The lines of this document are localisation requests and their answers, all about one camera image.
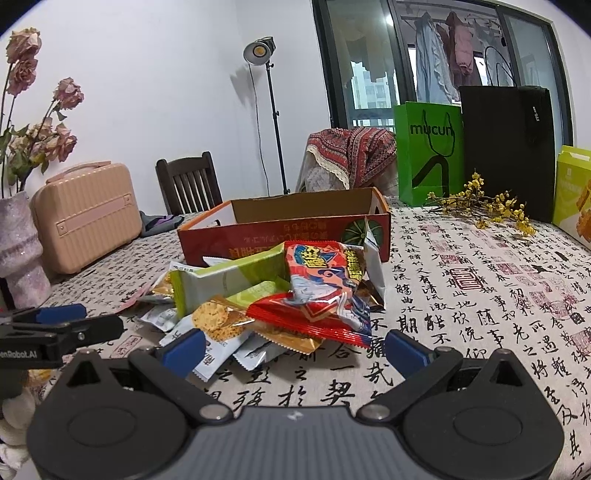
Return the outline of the white cracker snack packet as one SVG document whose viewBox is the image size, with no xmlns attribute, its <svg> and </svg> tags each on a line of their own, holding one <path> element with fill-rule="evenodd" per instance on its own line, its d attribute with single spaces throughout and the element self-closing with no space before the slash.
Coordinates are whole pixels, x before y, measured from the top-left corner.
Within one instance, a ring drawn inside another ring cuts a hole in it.
<svg viewBox="0 0 591 480">
<path fill-rule="evenodd" d="M 202 303 L 192 314 L 180 319 L 159 341 L 159 345 L 165 347 L 193 330 L 204 333 L 204 347 L 197 346 L 197 351 L 202 350 L 204 354 L 192 371 L 201 381 L 208 382 L 222 364 L 249 339 L 252 332 L 245 328 L 245 322 L 245 315 L 238 306 L 216 296 Z"/>
</svg>

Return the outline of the green white snack packet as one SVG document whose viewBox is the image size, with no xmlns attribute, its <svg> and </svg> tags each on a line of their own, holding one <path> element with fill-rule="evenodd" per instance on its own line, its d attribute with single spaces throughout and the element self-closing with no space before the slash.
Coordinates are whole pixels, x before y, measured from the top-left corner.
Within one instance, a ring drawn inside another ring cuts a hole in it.
<svg viewBox="0 0 591 480">
<path fill-rule="evenodd" d="M 169 272 L 179 319 L 214 296 L 228 297 L 276 277 L 287 279 L 284 244 L 206 268 L 175 268 Z"/>
</svg>

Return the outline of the red blue snack packet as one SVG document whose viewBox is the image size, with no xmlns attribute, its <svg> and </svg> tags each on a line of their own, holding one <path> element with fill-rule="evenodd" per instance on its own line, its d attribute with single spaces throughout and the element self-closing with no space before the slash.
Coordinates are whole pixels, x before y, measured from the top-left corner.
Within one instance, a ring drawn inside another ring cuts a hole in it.
<svg viewBox="0 0 591 480">
<path fill-rule="evenodd" d="M 363 249 L 337 241 L 287 241 L 291 293 L 287 303 L 314 324 L 339 322 L 370 334 L 370 307 L 356 295 L 366 274 Z"/>
</svg>

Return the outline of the white grey snack packet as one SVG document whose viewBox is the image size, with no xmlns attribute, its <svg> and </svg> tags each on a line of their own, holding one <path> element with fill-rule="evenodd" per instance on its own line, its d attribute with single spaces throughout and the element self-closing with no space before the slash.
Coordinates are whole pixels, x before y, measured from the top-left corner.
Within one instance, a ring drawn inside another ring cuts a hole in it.
<svg viewBox="0 0 591 480">
<path fill-rule="evenodd" d="M 263 364 L 269 363 L 271 360 L 280 357 L 287 352 L 286 348 L 277 345 L 262 336 L 252 334 L 249 339 L 245 341 L 232 354 L 232 357 L 243 369 L 253 371 Z"/>
</svg>

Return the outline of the lime green snack packet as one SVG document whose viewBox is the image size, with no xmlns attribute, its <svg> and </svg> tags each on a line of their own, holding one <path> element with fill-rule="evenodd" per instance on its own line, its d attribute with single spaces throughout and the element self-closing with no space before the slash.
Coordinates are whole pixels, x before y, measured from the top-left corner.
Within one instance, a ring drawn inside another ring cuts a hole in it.
<svg viewBox="0 0 591 480">
<path fill-rule="evenodd" d="M 247 309 L 249 305 L 260 299 L 280 293 L 287 293 L 288 291 L 290 291 L 290 282 L 283 280 L 283 278 L 276 278 L 273 280 L 264 280 L 226 299 L 231 304 L 235 304 L 242 309 Z"/>
</svg>

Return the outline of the gold snack packet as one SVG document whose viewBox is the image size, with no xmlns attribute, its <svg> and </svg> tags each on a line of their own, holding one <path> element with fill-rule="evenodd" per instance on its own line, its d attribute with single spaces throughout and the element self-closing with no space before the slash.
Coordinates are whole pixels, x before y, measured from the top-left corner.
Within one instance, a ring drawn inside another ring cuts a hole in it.
<svg viewBox="0 0 591 480">
<path fill-rule="evenodd" d="M 304 355 L 311 355 L 324 343 L 322 339 L 289 331 L 262 321 L 249 323 L 245 328 L 273 344 Z"/>
</svg>

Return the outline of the glittery pink vase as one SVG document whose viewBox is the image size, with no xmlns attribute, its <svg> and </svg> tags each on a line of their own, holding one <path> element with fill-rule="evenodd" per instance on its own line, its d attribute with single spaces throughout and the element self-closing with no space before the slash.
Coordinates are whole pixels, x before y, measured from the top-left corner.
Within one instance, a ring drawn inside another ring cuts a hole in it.
<svg viewBox="0 0 591 480">
<path fill-rule="evenodd" d="M 42 254 L 27 194 L 20 192 L 2 199 L 1 278 L 17 309 L 37 308 L 51 294 Z"/>
</svg>

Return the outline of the calligraphy print tablecloth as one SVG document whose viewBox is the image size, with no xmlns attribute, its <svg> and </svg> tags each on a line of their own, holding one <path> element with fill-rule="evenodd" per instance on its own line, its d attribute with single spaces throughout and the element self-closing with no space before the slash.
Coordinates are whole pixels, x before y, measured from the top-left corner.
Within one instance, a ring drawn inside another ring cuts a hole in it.
<svg viewBox="0 0 591 480">
<path fill-rule="evenodd" d="M 327 342 L 245 370 L 229 359 L 204 391 L 235 412 L 256 406 L 358 409 L 401 381 L 384 337 L 398 329 L 470 359 L 512 350 L 564 431 L 556 479 L 590 475 L 590 253 L 550 224 L 521 238 L 479 229 L 428 208 L 391 209 L 391 253 L 383 267 L 385 310 L 367 348 Z"/>
</svg>

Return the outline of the pink mini suitcase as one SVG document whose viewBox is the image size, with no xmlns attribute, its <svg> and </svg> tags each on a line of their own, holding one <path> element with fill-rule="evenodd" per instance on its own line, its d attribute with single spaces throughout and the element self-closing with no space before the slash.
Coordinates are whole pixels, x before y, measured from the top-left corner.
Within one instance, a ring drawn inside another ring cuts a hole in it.
<svg viewBox="0 0 591 480">
<path fill-rule="evenodd" d="M 54 274 L 81 271 L 142 228 L 130 173 L 110 161 L 77 164 L 47 179 L 31 210 L 44 266 Z"/>
</svg>

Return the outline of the orange cardboard pumpkin box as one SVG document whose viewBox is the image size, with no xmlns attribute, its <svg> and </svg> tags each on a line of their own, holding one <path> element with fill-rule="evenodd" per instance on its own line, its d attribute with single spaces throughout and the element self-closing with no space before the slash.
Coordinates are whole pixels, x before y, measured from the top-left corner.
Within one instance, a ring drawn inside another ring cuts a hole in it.
<svg viewBox="0 0 591 480">
<path fill-rule="evenodd" d="M 290 240 L 362 246 L 368 232 L 387 262 L 391 215 L 375 187 L 229 200 L 177 229 L 185 262 L 193 266 L 203 266 L 207 257 L 242 258 Z"/>
</svg>

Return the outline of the dark wooden chair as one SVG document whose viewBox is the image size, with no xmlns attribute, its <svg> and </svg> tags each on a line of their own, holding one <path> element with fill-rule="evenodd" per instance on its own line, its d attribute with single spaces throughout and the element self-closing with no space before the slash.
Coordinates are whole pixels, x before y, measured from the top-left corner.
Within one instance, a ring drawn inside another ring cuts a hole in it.
<svg viewBox="0 0 591 480">
<path fill-rule="evenodd" d="M 169 215 L 205 212 L 222 203 L 211 153 L 155 164 L 158 184 Z"/>
</svg>

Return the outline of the chair with red patterned blanket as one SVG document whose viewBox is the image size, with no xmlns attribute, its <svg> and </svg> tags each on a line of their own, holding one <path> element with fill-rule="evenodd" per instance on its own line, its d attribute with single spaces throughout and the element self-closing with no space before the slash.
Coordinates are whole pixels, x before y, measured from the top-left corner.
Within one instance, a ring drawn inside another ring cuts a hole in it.
<svg viewBox="0 0 591 480">
<path fill-rule="evenodd" d="M 329 128 L 308 136 L 297 192 L 376 187 L 398 194 L 396 135 L 388 129 Z"/>
</svg>

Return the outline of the green mucun paper bag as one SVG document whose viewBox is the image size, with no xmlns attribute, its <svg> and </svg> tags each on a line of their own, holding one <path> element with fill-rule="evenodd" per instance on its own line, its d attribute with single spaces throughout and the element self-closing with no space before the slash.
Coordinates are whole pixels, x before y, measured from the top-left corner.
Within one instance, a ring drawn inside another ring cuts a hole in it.
<svg viewBox="0 0 591 480">
<path fill-rule="evenodd" d="M 394 108 L 399 199 L 422 206 L 464 188 L 464 128 L 456 105 L 407 102 Z"/>
</svg>

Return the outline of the black paper bag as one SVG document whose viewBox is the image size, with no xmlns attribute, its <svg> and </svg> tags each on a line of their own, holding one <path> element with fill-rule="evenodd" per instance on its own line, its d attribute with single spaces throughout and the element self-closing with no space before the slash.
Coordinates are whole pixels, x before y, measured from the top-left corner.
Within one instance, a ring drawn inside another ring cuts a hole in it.
<svg viewBox="0 0 591 480">
<path fill-rule="evenodd" d="M 550 92 L 537 86 L 462 86 L 465 172 L 489 194 L 509 192 L 529 218 L 552 221 L 556 151 Z"/>
</svg>

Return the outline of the hanging clothes on balcony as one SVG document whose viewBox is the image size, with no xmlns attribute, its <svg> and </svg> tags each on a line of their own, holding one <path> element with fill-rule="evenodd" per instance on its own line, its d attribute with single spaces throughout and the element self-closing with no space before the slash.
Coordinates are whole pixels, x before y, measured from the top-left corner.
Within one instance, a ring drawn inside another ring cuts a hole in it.
<svg viewBox="0 0 591 480">
<path fill-rule="evenodd" d="M 416 98 L 460 104 L 462 86 L 512 86 L 512 67 L 496 11 L 462 1 L 398 4 Z"/>
</svg>

